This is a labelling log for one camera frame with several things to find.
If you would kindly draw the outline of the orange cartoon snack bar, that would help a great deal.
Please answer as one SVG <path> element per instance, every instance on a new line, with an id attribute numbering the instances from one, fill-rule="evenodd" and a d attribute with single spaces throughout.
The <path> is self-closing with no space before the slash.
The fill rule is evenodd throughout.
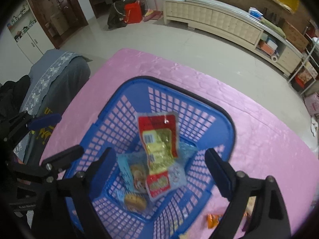
<path id="1" fill-rule="evenodd" d="M 220 223 L 223 215 L 220 214 L 208 214 L 207 215 L 207 227 L 208 229 L 214 229 Z"/>

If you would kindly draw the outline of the clear pack blue biscuits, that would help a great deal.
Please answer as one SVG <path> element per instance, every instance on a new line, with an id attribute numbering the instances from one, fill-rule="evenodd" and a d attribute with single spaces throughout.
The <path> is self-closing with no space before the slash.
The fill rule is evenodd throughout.
<path id="1" fill-rule="evenodd" d="M 179 142 L 178 144 L 178 157 L 175 162 L 168 168 L 168 177 L 170 183 L 170 190 L 176 190 L 187 184 L 187 177 L 185 174 L 185 166 L 188 161 L 198 152 L 196 146 Z"/>

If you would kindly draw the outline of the red yellow snack pouch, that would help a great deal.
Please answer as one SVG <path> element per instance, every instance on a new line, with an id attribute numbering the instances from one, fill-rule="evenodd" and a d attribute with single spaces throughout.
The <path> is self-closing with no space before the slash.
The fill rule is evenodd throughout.
<path id="1" fill-rule="evenodd" d="M 146 189 L 151 201 L 170 191 L 168 168 L 178 157 L 178 115 L 175 112 L 139 113 L 138 132 L 147 155 Z"/>

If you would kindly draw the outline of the light blue egg-yolk pastry bag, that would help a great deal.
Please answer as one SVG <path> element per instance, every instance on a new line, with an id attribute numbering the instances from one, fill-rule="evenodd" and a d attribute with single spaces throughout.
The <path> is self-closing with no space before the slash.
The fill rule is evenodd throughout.
<path id="1" fill-rule="evenodd" d="M 146 179 L 148 174 L 146 152 L 117 154 L 117 163 L 127 191 L 146 194 Z"/>

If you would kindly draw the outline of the grey lace-trimmed cloth chair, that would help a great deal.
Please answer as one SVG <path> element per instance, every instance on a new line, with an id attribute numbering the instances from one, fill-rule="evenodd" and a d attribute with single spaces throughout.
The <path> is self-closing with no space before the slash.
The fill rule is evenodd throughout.
<path id="1" fill-rule="evenodd" d="M 51 49 L 30 69 L 30 86 L 20 111 L 35 117 L 62 115 L 76 94 L 89 80 L 90 60 L 70 51 Z M 14 153 L 28 165 L 37 165 L 55 125 L 30 131 Z"/>

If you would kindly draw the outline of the pink quilted table cover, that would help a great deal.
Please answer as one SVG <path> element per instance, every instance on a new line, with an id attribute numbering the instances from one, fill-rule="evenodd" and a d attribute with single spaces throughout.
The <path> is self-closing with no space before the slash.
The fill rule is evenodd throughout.
<path id="1" fill-rule="evenodd" d="M 155 203 L 147 214 L 127 212 L 116 201 L 124 187 L 116 154 L 138 152 L 137 113 L 177 112 L 182 141 L 198 152 L 187 166 L 188 183 Z M 318 185 L 318 159 L 283 122 L 246 95 L 192 68 L 155 55 L 121 49 L 82 87 L 44 149 L 48 158 L 73 145 L 85 152 L 66 173 L 86 170 L 111 152 L 93 188 L 93 205 L 113 238 L 208 238 L 209 213 L 222 213 L 220 196 L 204 162 L 214 148 L 250 177 L 272 175 L 296 232 L 310 214 Z"/>

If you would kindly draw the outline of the blue plastic basket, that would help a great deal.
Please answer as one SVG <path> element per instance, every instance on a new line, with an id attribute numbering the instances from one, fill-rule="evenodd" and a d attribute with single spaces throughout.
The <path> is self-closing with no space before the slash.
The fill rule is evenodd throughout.
<path id="1" fill-rule="evenodd" d="M 64 177 L 93 171 L 89 198 L 111 238 L 178 238 L 212 196 L 206 150 L 227 161 L 235 140 L 221 107 L 137 77 L 111 96 Z"/>

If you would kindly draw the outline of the pink gift bag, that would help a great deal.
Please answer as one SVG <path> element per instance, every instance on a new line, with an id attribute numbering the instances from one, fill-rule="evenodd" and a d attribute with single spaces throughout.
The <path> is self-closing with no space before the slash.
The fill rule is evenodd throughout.
<path id="1" fill-rule="evenodd" d="M 305 106 L 311 116 L 318 114 L 319 111 L 319 96 L 318 93 L 313 93 L 304 99 Z"/>

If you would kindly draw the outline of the black bag on floor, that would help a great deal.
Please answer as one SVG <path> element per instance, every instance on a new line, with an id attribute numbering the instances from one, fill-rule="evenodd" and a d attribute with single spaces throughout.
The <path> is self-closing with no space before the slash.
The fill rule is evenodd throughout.
<path id="1" fill-rule="evenodd" d="M 108 29 L 118 29 L 127 26 L 127 23 L 124 21 L 124 6 L 125 3 L 123 1 L 116 1 L 112 4 L 108 17 Z"/>

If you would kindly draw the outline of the red shopping bag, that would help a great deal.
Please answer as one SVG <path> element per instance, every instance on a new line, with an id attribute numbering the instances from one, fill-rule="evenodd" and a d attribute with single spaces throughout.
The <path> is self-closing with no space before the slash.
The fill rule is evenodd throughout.
<path id="1" fill-rule="evenodd" d="M 142 10 L 139 1 L 126 4 L 124 6 L 125 17 L 124 22 L 127 24 L 140 23 L 142 21 Z"/>

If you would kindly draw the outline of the paper towel roll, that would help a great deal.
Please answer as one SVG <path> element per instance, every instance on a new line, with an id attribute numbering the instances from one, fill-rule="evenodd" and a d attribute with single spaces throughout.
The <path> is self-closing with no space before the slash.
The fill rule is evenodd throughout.
<path id="1" fill-rule="evenodd" d="M 273 62 L 277 62 L 278 61 L 278 55 L 276 55 L 276 54 L 273 54 L 272 56 L 271 56 L 271 60 L 273 61 Z"/>

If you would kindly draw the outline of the broom and dustpan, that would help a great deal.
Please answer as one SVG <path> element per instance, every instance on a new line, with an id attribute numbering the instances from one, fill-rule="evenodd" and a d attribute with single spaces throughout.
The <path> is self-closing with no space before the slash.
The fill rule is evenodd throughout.
<path id="1" fill-rule="evenodd" d="M 160 20 L 163 16 L 163 12 L 158 9 L 157 1 L 154 0 L 155 9 L 151 9 L 149 0 L 144 0 L 146 4 L 146 12 L 143 16 L 143 22 L 148 22 L 150 20 Z"/>

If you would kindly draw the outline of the cream TV cabinet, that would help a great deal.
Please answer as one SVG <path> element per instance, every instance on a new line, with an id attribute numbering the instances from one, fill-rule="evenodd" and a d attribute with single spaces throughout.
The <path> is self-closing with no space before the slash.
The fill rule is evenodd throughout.
<path id="1" fill-rule="evenodd" d="M 273 64 L 285 76 L 301 63 L 303 55 L 286 38 L 252 18 L 248 12 L 216 0 L 163 0 L 164 24 L 186 23 L 229 40 Z M 278 55 L 273 62 L 271 56 Z"/>

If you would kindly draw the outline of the cardboard box on cabinet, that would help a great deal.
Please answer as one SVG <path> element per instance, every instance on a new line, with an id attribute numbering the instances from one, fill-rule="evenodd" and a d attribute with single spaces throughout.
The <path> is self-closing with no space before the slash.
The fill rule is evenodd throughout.
<path id="1" fill-rule="evenodd" d="M 283 32 L 286 35 L 286 39 L 298 49 L 303 52 L 309 44 L 309 41 L 303 36 L 293 25 L 284 21 L 281 26 Z"/>

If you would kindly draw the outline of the green folded towel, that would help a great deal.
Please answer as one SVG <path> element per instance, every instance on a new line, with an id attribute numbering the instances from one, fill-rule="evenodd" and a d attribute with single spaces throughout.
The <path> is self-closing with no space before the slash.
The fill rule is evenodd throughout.
<path id="1" fill-rule="evenodd" d="M 284 31 L 280 27 L 276 26 L 275 24 L 273 24 L 272 22 L 268 21 L 264 17 L 261 18 L 260 22 L 262 24 L 266 25 L 267 27 L 271 28 L 273 31 L 278 33 L 281 37 L 286 38 L 286 34 L 284 33 Z"/>

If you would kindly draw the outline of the blue tissue pack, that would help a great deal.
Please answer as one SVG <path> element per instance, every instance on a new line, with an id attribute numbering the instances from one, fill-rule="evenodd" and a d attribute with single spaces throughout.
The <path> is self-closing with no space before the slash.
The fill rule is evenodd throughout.
<path id="1" fill-rule="evenodd" d="M 252 18 L 258 21 L 261 21 L 261 19 L 263 18 L 263 14 L 254 7 L 250 7 L 248 10 L 248 13 Z"/>

